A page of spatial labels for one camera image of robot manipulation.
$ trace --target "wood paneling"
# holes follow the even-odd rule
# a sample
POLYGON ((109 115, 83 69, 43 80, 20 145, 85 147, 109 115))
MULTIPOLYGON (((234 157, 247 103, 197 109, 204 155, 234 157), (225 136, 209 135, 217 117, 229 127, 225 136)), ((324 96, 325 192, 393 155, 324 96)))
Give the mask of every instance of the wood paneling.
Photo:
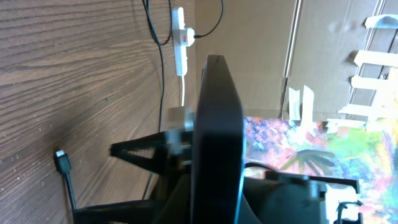
MULTIPOLYGON (((183 6, 194 26, 194 3, 183 6)), ((161 40, 167 0, 151 0, 161 40)), ((163 47, 164 112, 180 103, 172 41, 163 47)), ((196 102, 188 50, 187 103, 196 102)), ((142 197, 149 173, 109 157, 113 142, 155 133, 160 57, 139 0, 0 2, 0 223, 66 223, 53 151, 72 163, 78 207, 142 197)))

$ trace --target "cardboard box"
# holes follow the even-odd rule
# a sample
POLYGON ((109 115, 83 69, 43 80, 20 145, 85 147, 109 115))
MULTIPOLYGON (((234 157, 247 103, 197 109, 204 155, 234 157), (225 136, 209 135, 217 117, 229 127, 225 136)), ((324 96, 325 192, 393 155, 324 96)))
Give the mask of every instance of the cardboard box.
MULTIPOLYGON (((202 34, 217 22, 221 3, 202 0, 195 6, 195 32, 202 34)), ((337 111, 347 103, 368 105, 373 95, 352 89, 350 77, 377 78, 381 72, 374 65, 360 70, 350 54, 388 52, 395 36, 395 30, 372 32, 363 23, 376 14, 396 14, 397 8, 396 0, 225 1, 221 24, 196 41, 197 83, 206 55, 220 54, 226 58, 246 116, 288 119, 287 90, 300 90, 302 97, 306 85, 315 93, 314 121, 347 118, 337 111)))

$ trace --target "power cord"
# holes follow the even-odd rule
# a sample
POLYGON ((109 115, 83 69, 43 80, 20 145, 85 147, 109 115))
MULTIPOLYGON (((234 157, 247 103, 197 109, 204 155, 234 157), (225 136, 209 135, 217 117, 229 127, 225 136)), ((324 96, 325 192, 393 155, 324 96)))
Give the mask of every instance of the power cord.
MULTIPOLYGON (((149 0, 147 0, 146 6, 147 6, 147 9, 148 9, 148 12, 149 12, 149 0)), ((167 37, 165 42, 160 43, 160 46, 165 46, 169 42, 170 38, 172 37, 172 26, 173 26, 173 24, 172 24, 172 3, 171 3, 171 0, 169 0, 169 11, 170 11, 170 31, 169 31, 169 36, 167 37)), ((150 29, 150 34, 152 36, 152 39, 156 43, 156 40, 155 40, 155 39, 157 39, 156 33, 153 32, 153 30, 155 30, 155 29, 153 28, 153 26, 151 26, 149 20, 147 20, 147 21, 148 21, 148 26, 149 26, 149 29, 150 29)))
MULTIPOLYGON (((150 30, 150 34, 152 36, 152 39, 154 40, 154 42, 157 44, 157 47, 159 48, 159 54, 160 54, 160 63, 162 65, 162 96, 160 97, 160 110, 159 110, 159 127, 158 127, 158 132, 160 132, 160 128, 162 125, 162 111, 163 111, 163 98, 164 98, 164 89, 165 89, 165 85, 164 85, 164 62, 163 62, 163 53, 162 53, 162 46, 166 45, 171 36, 172 36, 172 4, 169 0, 169 10, 170 10, 170 31, 169 31, 169 36, 167 37, 167 40, 164 43, 160 43, 159 39, 156 35, 156 31, 154 28, 154 25, 152 23, 152 20, 150 19, 150 14, 149 14, 149 0, 147 0, 146 4, 145 4, 145 0, 142 0, 142 5, 144 6, 145 9, 145 13, 147 15, 147 22, 148 22, 148 26, 149 26, 149 30, 150 30)), ((148 182, 146 183, 146 187, 144 190, 144 194, 142 195, 142 199, 144 200, 147 197, 148 194, 148 189, 149 189, 149 185, 152 182, 152 179, 154 178, 154 174, 151 172, 150 176, 148 178, 148 182)))
POLYGON ((221 19, 223 18, 223 14, 224 14, 224 0, 221 0, 221 15, 220 15, 220 18, 218 19, 217 24, 207 34, 194 35, 193 38, 199 39, 199 38, 206 37, 207 35, 211 34, 217 28, 218 24, 220 24, 221 19))
POLYGON ((343 224, 343 219, 341 218, 341 215, 343 213, 343 209, 348 208, 347 205, 357 205, 357 206, 362 206, 363 203, 358 200, 356 202, 340 202, 337 208, 337 224, 343 224))
POLYGON ((182 86, 181 106, 184 106, 184 101, 185 101, 185 78, 184 78, 184 75, 181 76, 181 86, 182 86))
POLYGON ((71 167, 70 167, 69 157, 63 150, 60 150, 54 154, 54 161, 57 171, 60 174, 62 174, 63 178, 65 179, 65 183, 67 184, 67 189, 68 189, 70 205, 72 206, 72 210, 75 210, 76 202, 75 202, 75 195, 73 194, 72 181, 70 179, 71 167))

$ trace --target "painting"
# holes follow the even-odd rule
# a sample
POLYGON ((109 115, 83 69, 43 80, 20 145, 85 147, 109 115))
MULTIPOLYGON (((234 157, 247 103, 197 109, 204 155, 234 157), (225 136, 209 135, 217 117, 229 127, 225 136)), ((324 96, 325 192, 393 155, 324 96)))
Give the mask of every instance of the painting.
POLYGON ((280 119, 244 121, 248 161, 281 172, 359 180, 364 223, 398 223, 397 121, 377 121, 378 131, 340 127, 335 133, 327 133, 325 123, 303 129, 280 119))

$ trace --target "power strip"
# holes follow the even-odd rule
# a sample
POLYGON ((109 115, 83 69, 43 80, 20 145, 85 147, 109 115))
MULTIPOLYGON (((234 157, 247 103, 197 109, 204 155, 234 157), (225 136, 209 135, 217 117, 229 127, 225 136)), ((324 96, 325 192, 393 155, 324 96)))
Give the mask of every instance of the power strip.
POLYGON ((190 27, 185 28, 182 7, 172 9, 172 21, 175 69, 177 75, 183 77, 188 71, 187 47, 194 43, 195 31, 190 27))

